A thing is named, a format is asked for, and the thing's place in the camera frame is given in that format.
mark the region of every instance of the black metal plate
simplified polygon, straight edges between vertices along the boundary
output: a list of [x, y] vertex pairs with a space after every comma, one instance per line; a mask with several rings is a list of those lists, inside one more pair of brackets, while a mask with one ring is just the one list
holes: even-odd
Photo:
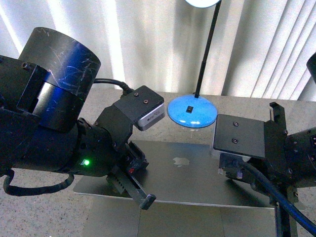
[[229, 115], [218, 115], [214, 149], [264, 159], [264, 122]]

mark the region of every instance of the desk lamp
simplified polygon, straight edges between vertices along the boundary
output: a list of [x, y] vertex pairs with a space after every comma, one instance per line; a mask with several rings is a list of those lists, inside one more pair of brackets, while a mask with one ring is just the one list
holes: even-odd
[[215, 106], [207, 99], [199, 95], [203, 75], [205, 71], [207, 56], [209, 53], [209, 48], [214, 34], [215, 24], [221, 5], [220, 0], [186, 0], [192, 6], [199, 8], [206, 8], [213, 5], [215, 6], [215, 11], [213, 15], [213, 20], [211, 28], [209, 31], [206, 48], [204, 52], [204, 57], [202, 60], [199, 77], [197, 81], [197, 88], [194, 95], [184, 95], [172, 100], [168, 106], [169, 117], [176, 122], [185, 127], [191, 128], [201, 128], [207, 127], [215, 122], [217, 117], [217, 110]]

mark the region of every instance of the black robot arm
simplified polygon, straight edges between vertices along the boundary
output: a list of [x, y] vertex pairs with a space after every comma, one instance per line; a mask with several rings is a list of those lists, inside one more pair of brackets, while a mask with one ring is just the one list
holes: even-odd
[[[126, 85], [124, 96], [94, 124], [78, 119], [100, 65], [78, 41], [48, 28], [33, 30], [19, 59], [0, 55], [0, 175], [8, 176], [8, 194], [53, 193], [69, 186], [74, 174], [108, 175], [114, 186], [125, 183], [142, 209], [155, 200], [134, 181], [148, 162], [129, 138], [133, 126], [143, 131], [164, 117], [164, 100], [146, 86], [134, 91]], [[58, 185], [25, 189], [9, 185], [12, 168], [70, 176]]]
[[[307, 67], [316, 81], [316, 54]], [[267, 122], [218, 115], [213, 149], [221, 153], [219, 173], [270, 197], [278, 237], [297, 236], [294, 220], [316, 236], [316, 225], [292, 204], [297, 188], [316, 186], [316, 127], [288, 135], [284, 108], [270, 107]]]

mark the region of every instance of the metal bracket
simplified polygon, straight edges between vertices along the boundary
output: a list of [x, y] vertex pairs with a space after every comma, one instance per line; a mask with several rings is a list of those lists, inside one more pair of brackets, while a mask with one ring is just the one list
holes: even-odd
[[156, 199], [155, 195], [146, 194], [134, 176], [124, 173], [118, 166], [114, 166], [107, 180], [114, 184], [121, 194], [126, 190], [142, 210], [148, 210]]

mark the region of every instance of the bolt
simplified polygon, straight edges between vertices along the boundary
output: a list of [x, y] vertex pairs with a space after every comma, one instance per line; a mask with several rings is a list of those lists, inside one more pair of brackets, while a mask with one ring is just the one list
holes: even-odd
[[21, 68], [28, 71], [30, 69], [30, 65], [27, 62], [22, 63]]
[[242, 171], [241, 170], [237, 172], [237, 178], [242, 179]]

